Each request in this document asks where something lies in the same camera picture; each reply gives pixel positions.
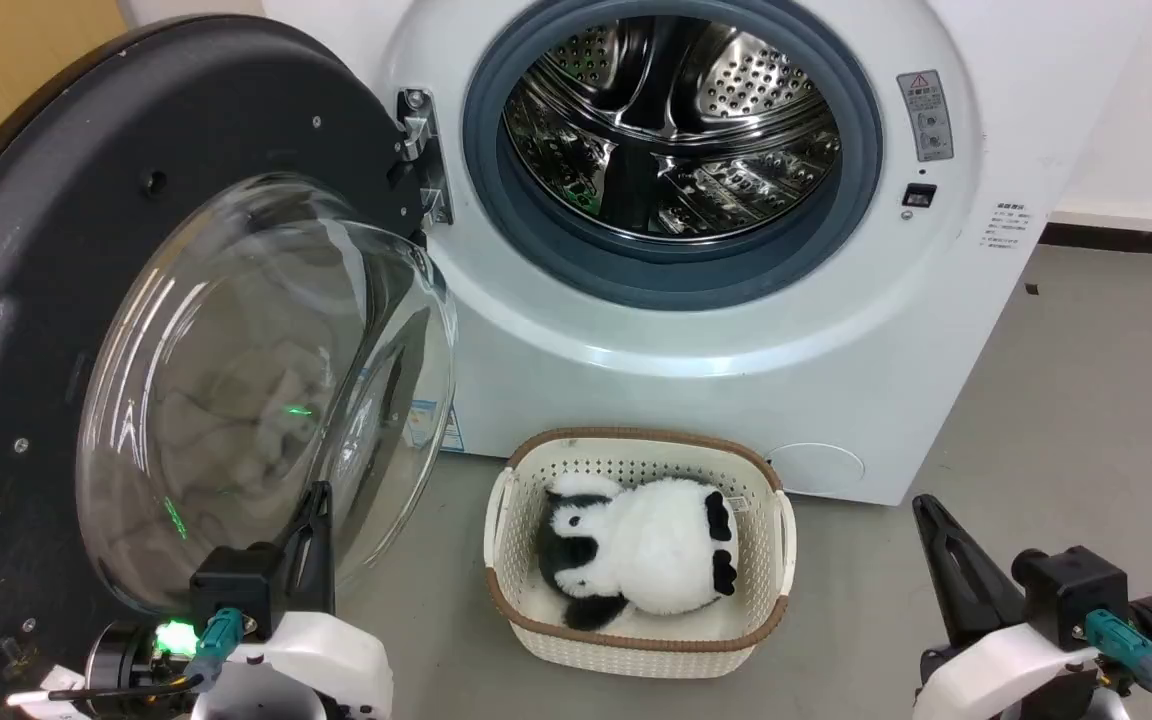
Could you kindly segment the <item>blue energy label sticker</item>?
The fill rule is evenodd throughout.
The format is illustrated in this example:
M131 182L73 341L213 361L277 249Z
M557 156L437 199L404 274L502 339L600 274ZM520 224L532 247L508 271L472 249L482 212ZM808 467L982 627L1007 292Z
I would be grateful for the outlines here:
M465 450L465 441L450 401L438 402L416 397L407 416L404 434L414 447L425 447L438 439L439 450L457 452L457 454Z

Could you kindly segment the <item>cream plastic laundry basket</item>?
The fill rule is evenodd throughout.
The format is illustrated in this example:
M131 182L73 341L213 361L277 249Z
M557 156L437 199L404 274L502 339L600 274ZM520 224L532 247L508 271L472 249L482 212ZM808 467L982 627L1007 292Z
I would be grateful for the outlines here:
M691 477L735 503L738 577L732 598L672 617L628 607L600 632L563 624L564 600L541 579L536 533L543 488L563 471L641 486ZM641 679L718 679L782 623L794 585L797 528L776 470L750 448L676 430L576 427L535 434L513 452L486 506L483 561L495 609L538 659Z

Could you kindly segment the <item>white front-load washing machine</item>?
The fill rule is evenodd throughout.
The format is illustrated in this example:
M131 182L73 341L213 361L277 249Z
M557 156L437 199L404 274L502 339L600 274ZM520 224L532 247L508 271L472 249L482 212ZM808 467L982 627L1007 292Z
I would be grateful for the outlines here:
M505 457L550 429L799 442L859 456L849 497L896 505L919 473L1075 164L1152 0L797 0L858 56L882 113L874 200L836 255L764 300L664 311L594 300L511 249L462 147L467 88L490 41L535 0L262 0L329 47L396 113L426 88L454 222L429 252L457 306L456 411L467 454ZM900 74L940 73L954 158L918 161ZM937 184L904 209L909 183ZM1032 236L980 247L996 202Z

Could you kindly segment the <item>black baseboard strip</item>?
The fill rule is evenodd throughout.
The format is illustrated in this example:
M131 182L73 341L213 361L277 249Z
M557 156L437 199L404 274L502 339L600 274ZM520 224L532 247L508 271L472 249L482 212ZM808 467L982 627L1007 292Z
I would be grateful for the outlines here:
M1105 252L1152 255L1152 232L1097 227L1097 225L1047 223L1039 242L1048 247Z

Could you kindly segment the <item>metal door hinge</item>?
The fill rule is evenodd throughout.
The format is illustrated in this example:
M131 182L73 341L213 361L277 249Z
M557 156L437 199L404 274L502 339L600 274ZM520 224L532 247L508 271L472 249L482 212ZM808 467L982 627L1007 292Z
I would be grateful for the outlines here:
M401 154L411 165L420 185L420 225L454 222L450 187L445 174L442 132L435 119L435 101L426 88L401 88L396 100L397 124L404 132Z

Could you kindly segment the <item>small printed text sticker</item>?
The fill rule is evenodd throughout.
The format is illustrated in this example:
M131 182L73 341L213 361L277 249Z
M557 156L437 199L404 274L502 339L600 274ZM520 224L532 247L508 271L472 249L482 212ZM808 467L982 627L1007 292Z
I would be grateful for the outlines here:
M980 247L1020 249L1032 236L1032 229L1033 215L1023 202L996 202L980 233Z

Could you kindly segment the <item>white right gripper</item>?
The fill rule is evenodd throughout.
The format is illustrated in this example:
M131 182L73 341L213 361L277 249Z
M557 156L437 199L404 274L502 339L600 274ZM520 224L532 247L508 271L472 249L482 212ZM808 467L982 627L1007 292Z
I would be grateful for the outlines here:
M911 720L990 720L1066 666L1098 655L1093 646L1061 650L1023 624L1020 589L952 511L933 495L914 497L911 505L948 646L967 647L933 670Z

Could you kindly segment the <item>plush panda toy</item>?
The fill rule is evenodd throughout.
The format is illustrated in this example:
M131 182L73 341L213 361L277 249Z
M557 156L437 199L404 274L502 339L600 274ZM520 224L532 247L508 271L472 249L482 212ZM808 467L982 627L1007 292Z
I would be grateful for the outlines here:
M544 491L538 568L564 597L567 628L599 632L628 607L672 616L735 594L738 526L721 488L680 477L623 486L564 471Z

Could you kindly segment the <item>round white filter cover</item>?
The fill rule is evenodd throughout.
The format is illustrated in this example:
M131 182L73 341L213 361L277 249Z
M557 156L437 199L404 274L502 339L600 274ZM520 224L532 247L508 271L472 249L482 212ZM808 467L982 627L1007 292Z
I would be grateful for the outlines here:
M783 445L770 450L764 460L791 495L849 497L867 470L851 450L817 442Z

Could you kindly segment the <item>grey warning label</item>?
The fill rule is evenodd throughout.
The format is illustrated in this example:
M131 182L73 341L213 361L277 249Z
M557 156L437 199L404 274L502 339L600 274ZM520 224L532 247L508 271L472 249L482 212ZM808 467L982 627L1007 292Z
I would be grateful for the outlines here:
M918 161L954 158L954 132L945 88L937 70L916 70L897 76L908 111Z

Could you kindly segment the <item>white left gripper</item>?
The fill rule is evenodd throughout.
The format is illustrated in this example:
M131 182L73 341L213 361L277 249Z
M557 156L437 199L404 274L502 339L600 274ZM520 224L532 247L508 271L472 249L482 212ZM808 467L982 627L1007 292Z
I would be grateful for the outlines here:
M332 484L314 480L276 541L276 596L293 612L268 639L200 643L189 720L394 720L384 644L334 616L332 520Z

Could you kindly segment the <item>stainless steel washer drum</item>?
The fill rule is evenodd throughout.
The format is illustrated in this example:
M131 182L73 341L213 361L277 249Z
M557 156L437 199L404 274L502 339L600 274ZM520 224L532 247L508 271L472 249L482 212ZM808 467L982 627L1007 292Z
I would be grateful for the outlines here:
M776 222L823 185L842 146L791 56L680 15L567 35L521 74L502 120L550 199L646 243L714 243Z

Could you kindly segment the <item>black washer door with glass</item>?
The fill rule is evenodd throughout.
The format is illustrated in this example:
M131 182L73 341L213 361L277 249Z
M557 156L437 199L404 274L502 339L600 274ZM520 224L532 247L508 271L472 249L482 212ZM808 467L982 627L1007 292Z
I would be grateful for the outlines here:
M314 480L347 621L439 452L412 401L454 388L403 141L328 46L241 14L132 29L3 120L0 720L108 626L184 617Z

